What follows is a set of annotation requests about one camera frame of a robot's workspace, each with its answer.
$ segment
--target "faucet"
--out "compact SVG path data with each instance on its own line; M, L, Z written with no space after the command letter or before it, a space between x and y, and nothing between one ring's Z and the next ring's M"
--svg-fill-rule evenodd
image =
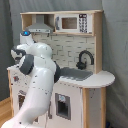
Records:
M93 55L89 52L89 51L87 51L87 50L84 50L84 51L82 51L80 54L79 54L79 62L76 64L76 67L78 67L78 69L86 69L86 66L87 66L87 62L85 62L85 63L83 63L83 62L81 62L81 58L82 58L82 55L83 54L88 54L89 55L89 57L90 57L90 59L91 59L91 65L94 65L94 58L93 58Z

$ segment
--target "toy kitchen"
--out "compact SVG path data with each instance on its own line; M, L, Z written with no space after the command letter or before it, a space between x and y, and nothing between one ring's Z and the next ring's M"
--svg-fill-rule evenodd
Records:
M106 86L115 77L102 70L102 10L21 13L22 29L48 44L61 67L43 128L105 128ZM8 68L12 116L20 110L31 78Z

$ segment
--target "cabinet handle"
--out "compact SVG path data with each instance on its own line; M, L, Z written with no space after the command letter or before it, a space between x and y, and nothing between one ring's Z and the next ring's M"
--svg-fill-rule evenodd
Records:
M58 26L58 21L59 21L59 17L56 17L56 20L55 20L56 30L60 30L60 28Z
M51 108L51 101L49 104L48 117L49 117L49 119L52 119L52 115L50 114L50 110L51 110L50 108Z

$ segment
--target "sink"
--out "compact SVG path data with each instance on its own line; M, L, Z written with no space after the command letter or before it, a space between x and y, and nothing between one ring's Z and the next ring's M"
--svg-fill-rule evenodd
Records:
M61 69L61 77L82 81L93 75L93 72L87 70L79 70L74 68L64 67Z

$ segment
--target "backsplash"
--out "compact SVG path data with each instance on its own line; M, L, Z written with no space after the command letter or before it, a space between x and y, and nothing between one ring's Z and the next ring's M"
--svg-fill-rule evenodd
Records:
M57 35L34 34L36 42L46 43L53 49L53 60L62 67L77 68L79 53L88 50L94 56L95 40L94 37L78 35ZM91 65L90 57L86 54L82 56L82 62L87 61L87 70L94 72L94 65Z

